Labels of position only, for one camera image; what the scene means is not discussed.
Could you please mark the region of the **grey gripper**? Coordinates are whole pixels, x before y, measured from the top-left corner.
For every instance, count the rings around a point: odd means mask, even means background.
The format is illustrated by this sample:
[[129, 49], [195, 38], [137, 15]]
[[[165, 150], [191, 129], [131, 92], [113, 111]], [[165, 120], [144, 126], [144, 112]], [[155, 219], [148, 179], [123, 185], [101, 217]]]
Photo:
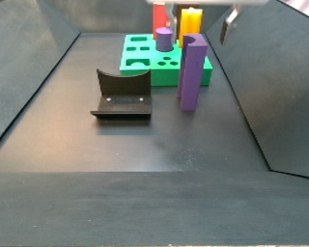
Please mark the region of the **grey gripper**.
[[239, 5], [264, 5], [269, 0], [145, 0], [147, 3], [164, 2], [165, 13], [169, 19], [168, 27], [172, 29], [172, 43], [176, 41], [176, 16], [175, 16], [175, 4], [203, 4], [203, 5], [235, 5], [231, 14], [224, 18], [221, 31], [220, 31], [220, 43], [224, 44], [229, 26], [240, 13]]

